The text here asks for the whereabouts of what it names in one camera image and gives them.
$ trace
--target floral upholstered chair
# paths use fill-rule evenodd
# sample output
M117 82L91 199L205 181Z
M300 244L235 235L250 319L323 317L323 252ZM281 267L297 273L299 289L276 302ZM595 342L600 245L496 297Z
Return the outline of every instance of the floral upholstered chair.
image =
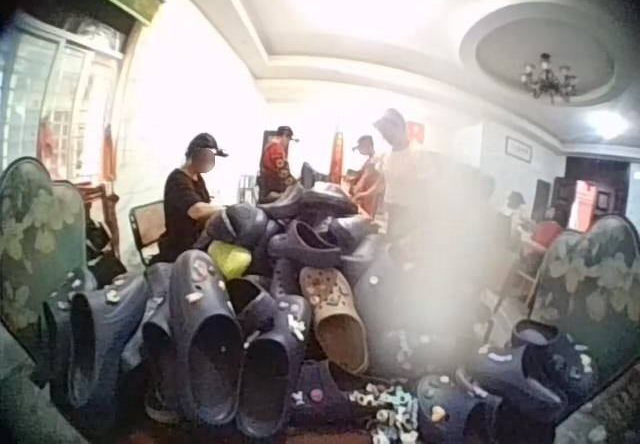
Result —
M589 346L598 390L640 358L638 233L625 218L605 216L549 247L540 270L534 317Z
M53 182L36 159L11 163L0 176L0 318L34 358L43 301L84 266L82 198Z

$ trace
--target chandelier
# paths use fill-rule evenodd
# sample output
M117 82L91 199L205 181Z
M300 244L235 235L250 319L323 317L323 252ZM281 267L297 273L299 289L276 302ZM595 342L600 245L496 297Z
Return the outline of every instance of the chandelier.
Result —
M560 96L564 102L569 102L571 96L575 96L576 83L578 78L569 74L569 66L560 66L560 77L551 70L551 55L540 55L540 72L534 76L536 66L526 64L524 74L520 76L522 84L528 92L533 93L533 97L539 99L541 95L548 94L551 104L555 104L556 96Z

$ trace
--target person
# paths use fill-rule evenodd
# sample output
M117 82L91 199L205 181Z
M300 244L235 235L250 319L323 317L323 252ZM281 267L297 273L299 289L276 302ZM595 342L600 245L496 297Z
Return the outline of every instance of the person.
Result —
M280 126L276 137L271 139L262 152L260 162L259 201L271 202L277 199L285 189L296 182L289 170L289 143L293 139L293 130L289 126Z
M509 220L511 239L514 243L516 241L520 241L522 239L522 235L526 232L524 230L526 219L523 216L525 204L526 202L522 193L511 191L511 194L507 197L506 205L500 210L500 213L506 216Z
M357 150L360 154L367 157L362 169L356 174L353 181L353 202L362 207L369 216L374 217L378 197L382 190L383 179L379 170L380 159L376 156L373 145L373 137L360 137L358 139L358 145L354 147L353 150Z
M545 220L533 229L531 240L547 249L556 238L564 232L563 215L559 209L550 206L545 211Z
M410 141L407 123L396 109L387 109L374 123L391 152L382 159L384 178L384 204L388 213L387 236L395 240L412 228L410 212L416 205L417 192L423 188L429 172L426 152L415 141Z
M174 169L164 185L166 230L160 236L160 253L156 260L173 262L191 249L204 224L221 206L211 203L202 174L211 171L217 157L227 157L215 138L206 132L194 137L185 153L186 162Z

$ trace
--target ceiling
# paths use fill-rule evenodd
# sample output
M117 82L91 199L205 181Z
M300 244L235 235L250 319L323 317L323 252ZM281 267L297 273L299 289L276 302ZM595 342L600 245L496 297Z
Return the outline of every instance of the ceiling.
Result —
M285 80L375 87L499 120L558 151L640 158L636 23L625 0L192 1L267 98ZM578 76L570 104L522 89L523 65L542 52ZM629 129L604 141L590 124L596 111Z

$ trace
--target window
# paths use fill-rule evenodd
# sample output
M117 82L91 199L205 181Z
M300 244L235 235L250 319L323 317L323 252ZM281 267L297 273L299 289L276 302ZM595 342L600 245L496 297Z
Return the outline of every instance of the window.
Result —
M37 156L54 179L100 173L121 55L32 18L0 41L2 169Z

